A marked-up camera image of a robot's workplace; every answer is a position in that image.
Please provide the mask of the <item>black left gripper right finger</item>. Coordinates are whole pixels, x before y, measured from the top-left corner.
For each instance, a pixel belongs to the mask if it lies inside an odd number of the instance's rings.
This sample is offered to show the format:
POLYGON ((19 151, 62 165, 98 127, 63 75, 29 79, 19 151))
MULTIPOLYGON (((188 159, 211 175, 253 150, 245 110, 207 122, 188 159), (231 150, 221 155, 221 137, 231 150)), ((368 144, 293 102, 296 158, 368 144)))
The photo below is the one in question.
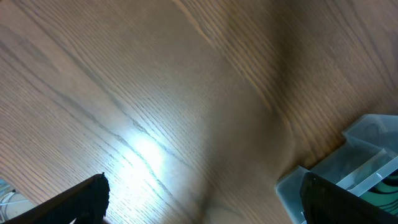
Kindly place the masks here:
POLYGON ((307 224, 397 224, 397 217, 308 172, 300 188, 307 224))

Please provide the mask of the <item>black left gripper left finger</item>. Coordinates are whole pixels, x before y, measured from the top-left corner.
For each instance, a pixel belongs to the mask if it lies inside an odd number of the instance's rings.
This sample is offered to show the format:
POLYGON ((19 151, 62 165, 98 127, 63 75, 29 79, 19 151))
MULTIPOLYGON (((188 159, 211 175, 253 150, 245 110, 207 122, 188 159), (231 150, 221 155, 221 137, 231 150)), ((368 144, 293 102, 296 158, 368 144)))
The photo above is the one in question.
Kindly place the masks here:
POLYGON ((25 212, 9 217, 7 206, 21 201, 1 203, 1 223, 53 224, 103 223, 109 206, 109 182, 104 173, 95 174, 53 198, 25 212))

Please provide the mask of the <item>dark green garment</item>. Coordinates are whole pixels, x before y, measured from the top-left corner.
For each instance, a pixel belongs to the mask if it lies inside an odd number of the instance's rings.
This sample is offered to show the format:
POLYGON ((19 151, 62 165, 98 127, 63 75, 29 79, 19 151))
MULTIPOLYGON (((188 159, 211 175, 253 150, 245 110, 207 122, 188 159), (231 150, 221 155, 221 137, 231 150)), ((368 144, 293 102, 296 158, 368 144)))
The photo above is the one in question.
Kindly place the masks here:
POLYGON ((397 209, 397 170, 360 196, 366 202, 387 212, 397 209))

